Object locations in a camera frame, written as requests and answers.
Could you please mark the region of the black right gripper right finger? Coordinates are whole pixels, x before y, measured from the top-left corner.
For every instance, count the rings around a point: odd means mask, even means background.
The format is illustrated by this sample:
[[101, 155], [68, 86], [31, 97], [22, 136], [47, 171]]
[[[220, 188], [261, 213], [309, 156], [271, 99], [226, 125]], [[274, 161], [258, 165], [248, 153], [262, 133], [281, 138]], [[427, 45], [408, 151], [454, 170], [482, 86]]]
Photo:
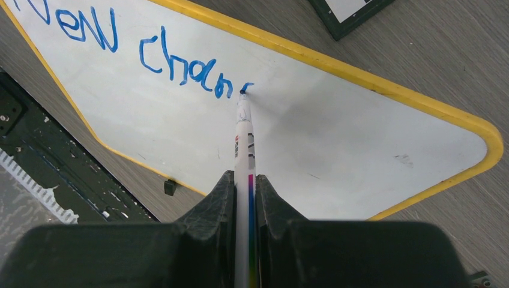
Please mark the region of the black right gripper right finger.
[[309, 220], [256, 178], [262, 287], [468, 287], [447, 235], [414, 221]]

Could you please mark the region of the yellow framed whiteboard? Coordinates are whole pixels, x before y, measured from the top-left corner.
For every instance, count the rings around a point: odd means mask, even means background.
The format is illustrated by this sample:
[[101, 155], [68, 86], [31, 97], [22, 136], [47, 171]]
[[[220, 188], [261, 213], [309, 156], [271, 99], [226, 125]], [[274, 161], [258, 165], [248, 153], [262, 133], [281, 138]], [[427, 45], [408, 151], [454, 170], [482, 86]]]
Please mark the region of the yellow framed whiteboard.
[[190, 1], [2, 1], [94, 138], [208, 194], [251, 104], [256, 170], [311, 219], [380, 219], [489, 170], [491, 123]]

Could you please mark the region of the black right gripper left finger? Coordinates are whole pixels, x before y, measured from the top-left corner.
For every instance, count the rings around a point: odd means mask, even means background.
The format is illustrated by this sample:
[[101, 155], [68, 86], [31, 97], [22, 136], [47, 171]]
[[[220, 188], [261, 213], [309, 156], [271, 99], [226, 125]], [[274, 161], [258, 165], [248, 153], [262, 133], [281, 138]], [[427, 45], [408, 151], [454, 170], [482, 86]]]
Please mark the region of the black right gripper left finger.
[[233, 171], [172, 223], [46, 225], [1, 268], [2, 287], [232, 287]]

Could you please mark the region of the white blue marker pen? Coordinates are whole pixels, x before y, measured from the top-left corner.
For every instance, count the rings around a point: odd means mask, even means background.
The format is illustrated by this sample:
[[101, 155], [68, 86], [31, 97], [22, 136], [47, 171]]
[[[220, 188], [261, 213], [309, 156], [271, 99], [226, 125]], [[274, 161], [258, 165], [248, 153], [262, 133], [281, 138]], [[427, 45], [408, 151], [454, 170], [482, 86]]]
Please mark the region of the white blue marker pen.
[[256, 157], [251, 108], [245, 88], [236, 107], [234, 184], [236, 192], [235, 287], [258, 287]]

